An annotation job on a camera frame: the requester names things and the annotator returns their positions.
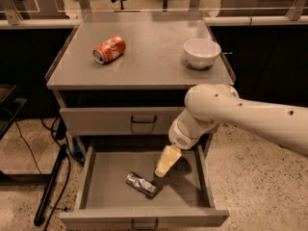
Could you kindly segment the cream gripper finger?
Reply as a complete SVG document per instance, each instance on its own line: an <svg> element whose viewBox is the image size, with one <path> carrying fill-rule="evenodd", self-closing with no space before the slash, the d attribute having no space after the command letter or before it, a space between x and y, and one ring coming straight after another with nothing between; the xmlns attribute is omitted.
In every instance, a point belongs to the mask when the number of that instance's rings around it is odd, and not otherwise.
<svg viewBox="0 0 308 231"><path fill-rule="evenodd" d="M155 169L155 175L164 177L182 156L181 150L174 145L167 145L161 154Z"/></svg>

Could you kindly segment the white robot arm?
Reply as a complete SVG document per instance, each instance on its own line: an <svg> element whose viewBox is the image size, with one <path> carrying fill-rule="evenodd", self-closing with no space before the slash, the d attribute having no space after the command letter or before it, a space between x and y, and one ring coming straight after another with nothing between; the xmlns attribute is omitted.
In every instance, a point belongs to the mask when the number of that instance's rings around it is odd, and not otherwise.
<svg viewBox="0 0 308 231"><path fill-rule="evenodd" d="M172 122L167 145L155 169L163 177L200 137L220 124L230 124L308 155L308 109L241 99L228 85L197 85L185 96L185 109Z"/></svg>

